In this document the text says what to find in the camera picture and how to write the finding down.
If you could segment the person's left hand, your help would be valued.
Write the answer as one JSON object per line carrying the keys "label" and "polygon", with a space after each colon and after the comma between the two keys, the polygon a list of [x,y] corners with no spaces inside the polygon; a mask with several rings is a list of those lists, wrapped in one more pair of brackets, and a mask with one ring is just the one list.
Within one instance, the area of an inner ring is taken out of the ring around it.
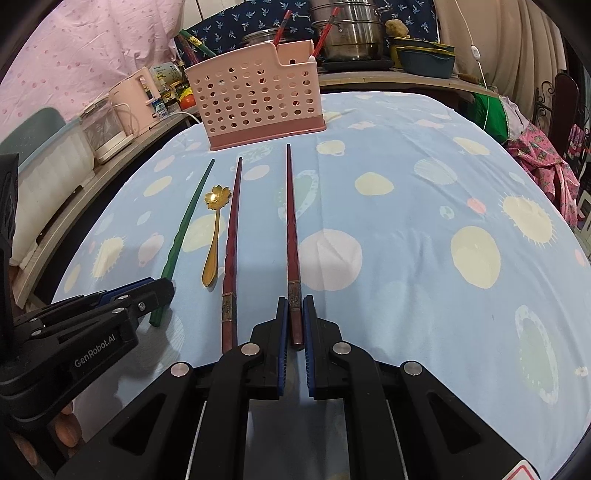
{"label": "person's left hand", "polygon": [[[69,402],[49,427],[52,429],[50,439],[54,441],[61,452],[66,452],[69,458],[74,456],[85,444],[81,425],[74,413],[74,402]],[[28,463],[34,469],[39,469],[41,457],[31,443],[18,434],[12,433],[11,437]]]}

